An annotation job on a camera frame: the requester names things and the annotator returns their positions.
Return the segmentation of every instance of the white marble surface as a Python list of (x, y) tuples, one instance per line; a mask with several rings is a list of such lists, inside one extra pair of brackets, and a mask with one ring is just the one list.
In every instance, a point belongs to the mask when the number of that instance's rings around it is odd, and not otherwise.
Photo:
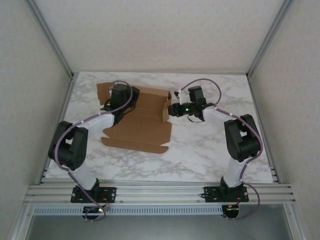
[[(100, 105), (97, 83), (125, 80), (132, 85), (176, 91), (198, 78), (216, 81), (222, 90), (219, 107), (237, 115), (251, 114), (258, 124), (247, 78), (244, 75), (132, 73), (132, 72), (80, 72), (75, 83), (65, 120), (78, 122), (97, 113)], [(201, 81), (207, 102), (218, 97), (216, 87)], [(192, 123), (187, 117), (170, 117), (171, 140), (164, 154), (139, 152), (101, 143), (103, 133), (88, 141), (86, 164), (99, 179), (170, 182), (219, 182), (227, 169), (230, 156), (225, 134), (212, 123)], [(47, 178), (67, 178), (67, 174), (51, 161)], [(250, 163), (245, 174), (248, 183), (272, 183), (272, 175), (265, 152)]]

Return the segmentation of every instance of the flattened cardboard box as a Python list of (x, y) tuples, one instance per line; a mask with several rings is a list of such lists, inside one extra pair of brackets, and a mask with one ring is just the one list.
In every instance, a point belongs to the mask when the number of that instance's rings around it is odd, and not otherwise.
[[(111, 83), (98, 83), (97, 95), (100, 105), (104, 105), (111, 96), (107, 89)], [(126, 114), (115, 126), (106, 128), (101, 141), (108, 147), (163, 154), (169, 147), (172, 124), (168, 122), (168, 106), (171, 94), (168, 90), (135, 86), (140, 89), (135, 109)]]

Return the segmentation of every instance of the white wall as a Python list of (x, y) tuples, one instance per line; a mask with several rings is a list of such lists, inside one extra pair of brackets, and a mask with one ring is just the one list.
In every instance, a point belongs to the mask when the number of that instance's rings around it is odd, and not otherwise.
[(0, 0), (0, 233), (44, 166), (69, 81), (23, 0)]
[(36, 0), (74, 72), (246, 73), (283, 0)]
[(276, 165), (320, 239), (320, 1), (296, 0), (250, 80)]

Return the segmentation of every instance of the cardboard flap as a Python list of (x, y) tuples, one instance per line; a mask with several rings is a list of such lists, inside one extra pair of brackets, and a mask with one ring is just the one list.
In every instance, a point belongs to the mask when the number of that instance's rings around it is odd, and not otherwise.
[(168, 121), (150, 121), (128, 114), (117, 125), (104, 129), (103, 133), (111, 139), (162, 145), (170, 141), (171, 128), (172, 124)]
[(153, 144), (147, 144), (147, 143), (117, 140), (117, 139), (111, 139), (106, 137), (102, 137), (101, 141), (103, 145), (108, 147), (129, 149), (129, 150), (154, 153), (154, 154), (164, 154), (169, 149), (169, 147), (167, 146), (159, 146), (159, 145), (153, 145)]

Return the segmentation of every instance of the brown cardboard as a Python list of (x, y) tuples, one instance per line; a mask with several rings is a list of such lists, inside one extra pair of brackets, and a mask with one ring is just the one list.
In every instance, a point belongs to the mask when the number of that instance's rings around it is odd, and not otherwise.
[[(110, 98), (108, 87), (111, 83), (97, 84), (100, 105)], [(140, 89), (135, 109), (126, 114), (115, 126), (106, 128), (101, 141), (109, 147), (130, 149), (148, 153), (162, 154), (169, 148), (161, 146), (171, 137), (172, 124), (168, 122), (168, 106), (171, 104), (170, 91), (135, 86)]]

